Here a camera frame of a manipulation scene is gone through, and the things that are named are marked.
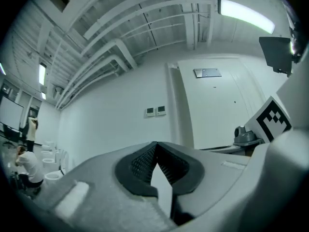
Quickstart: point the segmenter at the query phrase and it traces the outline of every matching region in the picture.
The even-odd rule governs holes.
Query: ceiling pipe
[[[58,108],[67,100],[68,97],[85,81],[87,78],[91,77],[94,73],[102,69],[104,66],[109,64],[111,61],[115,60],[118,65],[125,71],[128,72],[129,68],[127,65],[123,62],[121,58],[119,58],[117,55],[110,55],[106,59],[104,59],[102,62],[97,64],[95,67],[93,67],[90,71],[88,71],[79,81],[77,84],[74,85],[74,87],[70,90],[69,93],[63,98],[62,102],[59,103]]]
[[[81,68],[76,72],[76,74],[73,76],[73,78],[69,81],[68,85],[62,92],[57,104],[56,109],[59,108],[59,104],[61,100],[63,99],[64,95],[68,91],[68,89],[72,86],[73,82],[89,67],[89,65],[95,61],[97,58],[99,58],[101,55],[103,55],[105,52],[107,52],[112,47],[117,46],[119,50],[122,52],[126,60],[129,62],[129,64],[132,66],[133,69],[137,68],[137,64],[130,54],[129,50],[127,49],[126,45],[123,43],[122,40],[119,39],[113,39],[111,41],[108,41],[100,50],[98,50],[91,58],[89,58],[82,66]]]
[[[64,107],[62,107],[61,109],[63,110],[63,109],[65,109],[85,88],[87,88],[88,86],[90,86],[90,85],[92,85],[93,83],[95,83],[95,82],[97,82],[97,81],[99,81],[99,80],[101,80],[101,79],[103,79],[104,77],[107,77],[107,76],[110,76],[110,75],[113,75],[113,74],[115,74],[117,77],[119,76],[118,75],[118,71],[120,70],[120,68],[118,67],[116,70],[114,70],[114,71],[111,71],[111,72],[108,72],[108,73],[106,73],[106,74],[104,74],[104,75],[101,75],[101,76],[99,76],[99,77],[97,77],[97,78],[95,78],[95,79],[93,79],[91,82],[89,82],[89,83],[87,83],[85,86],[83,86],[75,95],[74,95],[74,97],[71,99],[71,100],[69,100],[69,102],[64,106]]]

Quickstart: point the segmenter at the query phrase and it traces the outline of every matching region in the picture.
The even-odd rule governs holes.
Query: person
[[[34,147],[34,141],[35,141],[35,132],[38,129],[39,122],[37,118],[28,118],[28,133],[27,133],[27,151],[33,152],[33,147]]]
[[[38,188],[44,179],[39,161],[33,152],[26,151],[22,145],[17,147],[16,166],[24,166],[28,174],[19,174],[19,178],[28,188]]]

